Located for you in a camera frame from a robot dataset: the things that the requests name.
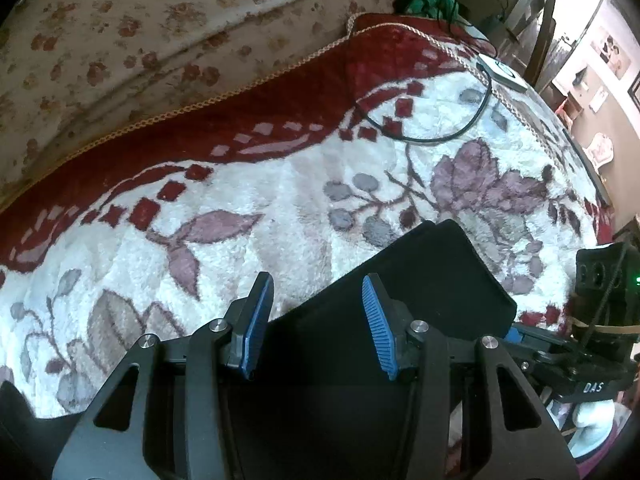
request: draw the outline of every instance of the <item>triangular cutout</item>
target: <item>triangular cutout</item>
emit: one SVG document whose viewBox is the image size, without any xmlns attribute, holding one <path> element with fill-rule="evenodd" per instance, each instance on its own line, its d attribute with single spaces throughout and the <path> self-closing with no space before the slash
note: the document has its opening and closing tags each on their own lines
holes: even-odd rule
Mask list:
<svg viewBox="0 0 640 480">
<path fill-rule="evenodd" d="M 541 423 L 540 417 L 511 375 L 511 371 L 499 366 L 496 372 L 502 400 L 504 427 L 507 431 L 537 428 Z"/>
<path fill-rule="evenodd" d="M 116 431 L 127 431 L 131 418 L 133 395 L 138 382 L 138 367 L 130 367 L 116 389 L 109 396 L 104 406 L 94 419 L 98 428 L 108 428 Z"/>
</svg>

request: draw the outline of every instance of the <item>white electronic device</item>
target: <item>white electronic device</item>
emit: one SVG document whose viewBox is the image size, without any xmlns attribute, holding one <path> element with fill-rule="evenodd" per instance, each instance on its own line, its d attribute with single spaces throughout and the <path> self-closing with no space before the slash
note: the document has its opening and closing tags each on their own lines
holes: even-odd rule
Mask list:
<svg viewBox="0 0 640 480">
<path fill-rule="evenodd" d="M 485 54 L 479 54 L 478 57 L 485 70 L 492 79 L 498 83 L 502 83 L 518 92 L 526 92 L 527 88 L 529 88 L 529 85 L 520 77 L 520 74 L 512 70 L 509 66 Z"/>
</svg>

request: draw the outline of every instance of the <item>blue plastic part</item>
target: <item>blue plastic part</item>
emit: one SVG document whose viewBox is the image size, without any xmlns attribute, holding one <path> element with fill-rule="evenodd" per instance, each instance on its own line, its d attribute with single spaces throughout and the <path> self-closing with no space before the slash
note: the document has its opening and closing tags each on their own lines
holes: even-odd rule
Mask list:
<svg viewBox="0 0 640 480">
<path fill-rule="evenodd" d="M 362 304 L 367 321 L 369 321 L 369 329 L 373 337 L 373 344 L 376 346 L 380 367 L 388 374 L 390 381 L 395 381 L 398 376 L 396 343 L 369 276 L 365 276 L 362 280 Z"/>
<path fill-rule="evenodd" d="M 516 327 L 512 326 L 507 332 L 507 337 L 504 338 L 509 343 L 519 343 L 522 341 L 522 334 L 518 332 Z"/>
<path fill-rule="evenodd" d="M 269 313 L 271 311 L 271 303 L 264 300 L 271 283 L 273 283 L 273 279 L 270 276 L 264 283 L 260 298 L 258 298 L 258 303 L 255 306 L 254 316 L 251 318 L 251 323 L 249 323 L 249 328 L 244 337 L 240 370 L 245 379 L 251 377 L 252 372 L 255 370 L 255 365 L 258 363 L 258 357 L 260 357 L 260 348 L 262 348 L 264 334 L 267 330 L 267 323 L 269 322 Z"/>
</svg>

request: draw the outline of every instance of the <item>beige wall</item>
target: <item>beige wall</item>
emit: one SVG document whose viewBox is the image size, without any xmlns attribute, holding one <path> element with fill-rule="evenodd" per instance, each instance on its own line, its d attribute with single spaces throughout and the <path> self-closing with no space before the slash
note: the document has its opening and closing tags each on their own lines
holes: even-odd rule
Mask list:
<svg viewBox="0 0 640 480">
<path fill-rule="evenodd" d="M 606 179 L 605 186 L 616 209 L 615 229 L 618 230 L 640 213 L 640 139 L 613 95 L 607 97 L 597 114 L 589 108 L 603 85 L 593 68 L 587 67 L 584 81 L 588 91 L 579 86 L 572 89 L 584 111 L 575 120 L 571 133 L 583 147 L 587 147 L 598 132 L 613 141 L 614 159 L 600 169 L 600 174 Z"/>
</svg>

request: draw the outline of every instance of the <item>beige floral fabric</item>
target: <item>beige floral fabric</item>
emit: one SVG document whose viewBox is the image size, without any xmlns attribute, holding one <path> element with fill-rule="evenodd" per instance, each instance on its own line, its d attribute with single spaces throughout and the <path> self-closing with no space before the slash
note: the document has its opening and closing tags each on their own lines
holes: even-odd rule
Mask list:
<svg viewBox="0 0 640 480">
<path fill-rule="evenodd" d="M 24 0 L 0 29 L 0 208 L 87 142 L 250 84 L 393 0 Z"/>
</svg>

